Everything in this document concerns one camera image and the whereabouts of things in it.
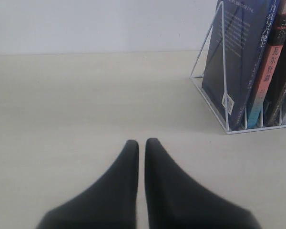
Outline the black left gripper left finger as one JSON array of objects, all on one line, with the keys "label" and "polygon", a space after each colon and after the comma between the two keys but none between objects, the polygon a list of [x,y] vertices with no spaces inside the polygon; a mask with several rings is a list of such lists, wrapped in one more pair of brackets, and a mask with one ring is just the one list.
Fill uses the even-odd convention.
[{"label": "black left gripper left finger", "polygon": [[48,211],[39,229],[134,229],[137,227],[139,145],[127,140],[108,170],[88,189]]}]

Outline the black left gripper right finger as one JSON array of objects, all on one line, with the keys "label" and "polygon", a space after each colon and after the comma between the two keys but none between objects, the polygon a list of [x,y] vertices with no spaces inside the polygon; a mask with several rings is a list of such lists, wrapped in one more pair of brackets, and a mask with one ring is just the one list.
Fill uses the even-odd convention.
[{"label": "black left gripper right finger", "polygon": [[258,229],[254,215],[209,191],[170,157],[157,138],[145,145],[145,194],[151,229]]}]

